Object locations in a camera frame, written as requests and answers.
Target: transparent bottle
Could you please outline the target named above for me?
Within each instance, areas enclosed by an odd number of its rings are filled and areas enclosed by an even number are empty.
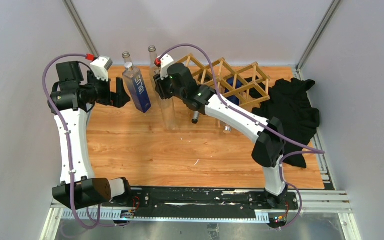
[[[132,58],[130,57],[130,53],[128,51],[123,52],[123,60],[124,60],[124,64],[133,63]]]
[[[149,51],[149,58],[150,58],[149,78],[152,83],[153,92],[155,93],[155,96],[156,96],[156,101],[161,109],[162,120],[164,122],[166,129],[175,130],[177,128],[177,123],[176,123],[176,113],[175,113],[175,105],[174,105],[173,97],[170,99],[161,99],[160,95],[155,90],[156,84],[154,81],[154,76],[160,73],[160,68],[155,66],[154,64],[155,59],[157,58],[157,49],[155,48],[155,46],[149,46],[148,51]]]

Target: white connector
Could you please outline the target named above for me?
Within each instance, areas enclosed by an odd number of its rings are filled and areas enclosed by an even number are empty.
[[[175,64],[176,62],[174,61],[174,59],[166,54],[164,56],[162,56],[161,58],[161,79],[165,79],[169,76],[169,74],[167,73],[167,69],[169,69],[169,67],[173,64]]]
[[[111,58],[107,56],[100,56],[95,61],[90,63],[90,68],[97,79],[108,82],[110,80],[108,70],[112,65],[113,60],[111,60]]]

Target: white wall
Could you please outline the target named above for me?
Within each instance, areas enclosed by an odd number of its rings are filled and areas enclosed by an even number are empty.
[[[211,60],[244,65],[297,64],[332,0],[74,0],[99,54],[123,64],[149,64],[148,46],[158,53],[180,43],[198,45]],[[183,57],[192,49],[179,49]],[[196,51],[196,56],[204,60]]]
[[[56,56],[85,52],[62,1],[0,1],[0,240],[40,236],[61,174],[42,73]]]
[[[362,239],[384,239],[384,1],[343,1],[303,75]]]

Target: blue bottle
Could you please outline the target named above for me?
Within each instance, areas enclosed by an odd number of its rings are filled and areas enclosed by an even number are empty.
[[[151,108],[151,101],[141,70],[131,62],[126,62],[124,67],[123,80],[130,92],[131,99],[139,111],[146,113]]]

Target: wooden table surface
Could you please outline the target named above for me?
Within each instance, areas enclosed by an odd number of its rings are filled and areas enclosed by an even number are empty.
[[[122,108],[97,105],[92,112],[87,143],[97,178],[126,177],[132,186],[264,187],[263,169],[251,157],[254,145],[240,132],[225,134],[216,119],[203,115],[198,124],[192,124],[193,112],[177,98],[174,107],[179,129],[165,130],[149,67],[139,68],[152,104],[147,113],[138,111],[133,102]],[[293,77],[289,67],[262,70],[273,80]],[[115,78],[123,71],[123,66],[110,69],[112,91]],[[307,169],[285,164],[285,179],[301,189],[323,189],[315,155],[305,159]]]

